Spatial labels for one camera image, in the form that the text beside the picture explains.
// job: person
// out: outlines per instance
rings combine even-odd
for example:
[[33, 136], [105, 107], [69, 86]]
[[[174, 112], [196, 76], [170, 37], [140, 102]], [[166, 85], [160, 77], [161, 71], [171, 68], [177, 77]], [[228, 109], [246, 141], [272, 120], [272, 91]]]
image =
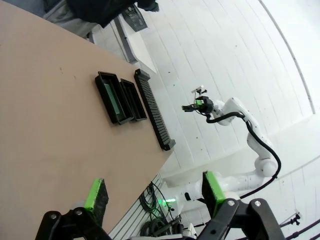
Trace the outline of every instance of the person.
[[155, 0], [61, 0], [43, 18], [85, 38], [97, 24], [105, 28], [135, 2], [145, 11], [159, 11]]

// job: brown table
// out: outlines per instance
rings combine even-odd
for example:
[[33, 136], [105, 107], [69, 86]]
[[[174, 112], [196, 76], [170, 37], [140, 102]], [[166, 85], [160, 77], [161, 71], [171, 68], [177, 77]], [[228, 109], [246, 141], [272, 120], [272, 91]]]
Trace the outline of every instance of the brown table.
[[129, 63], [0, 1], [0, 239], [34, 239], [99, 177], [109, 232], [168, 158], [149, 120], [111, 123], [98, 71], [134, 81]]

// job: gray pants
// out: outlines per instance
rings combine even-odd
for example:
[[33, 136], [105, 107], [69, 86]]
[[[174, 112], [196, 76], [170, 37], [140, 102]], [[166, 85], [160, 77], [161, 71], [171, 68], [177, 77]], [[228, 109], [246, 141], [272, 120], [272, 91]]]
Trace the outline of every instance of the gray pants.
[[85, 38], [97, 25], [94, 22], [87, 22], [76, 18], [69, 9], [67, 0], [60, 1], [53, 9], [46, 13], [43, 18], [82, 38]]

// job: screw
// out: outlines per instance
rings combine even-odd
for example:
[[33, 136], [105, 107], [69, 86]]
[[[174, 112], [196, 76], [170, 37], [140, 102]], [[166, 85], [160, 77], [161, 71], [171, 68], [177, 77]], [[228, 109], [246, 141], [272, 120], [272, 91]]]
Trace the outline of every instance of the screw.
[[81, 210], [77, 210], [75, 211], [75, 214], [77, 214], [78, 216], [80, 216], [82, 214], [82, 211]]
[[235, 205], [235, 202], [232, 201], [232, 200], [229, 200], [229, 201], [228, 201], [228, 204], [229, 204], [230, 206], [233, 206], [233, 205]]
[[254, 202], [254, 204], [255, 204], [257, 207], [260, 207], [261, 202], [259, 202], [259, 201], [255, 201], [255, 202]]

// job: black tray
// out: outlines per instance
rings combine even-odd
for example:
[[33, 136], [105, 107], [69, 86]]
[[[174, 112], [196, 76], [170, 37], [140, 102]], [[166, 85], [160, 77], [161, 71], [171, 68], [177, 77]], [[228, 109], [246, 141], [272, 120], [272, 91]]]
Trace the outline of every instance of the black tray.
[[111, 122], [124, 124], [134, 118], [118, 78], [113, 73], [98, 72], [95, 84], [99, 90]]
[[147, 115], [142, 106], [135, 84], [125, 79], [121, 79], [120, 84], [131, 107], [134, 119], [136, 121], [146, 120]]

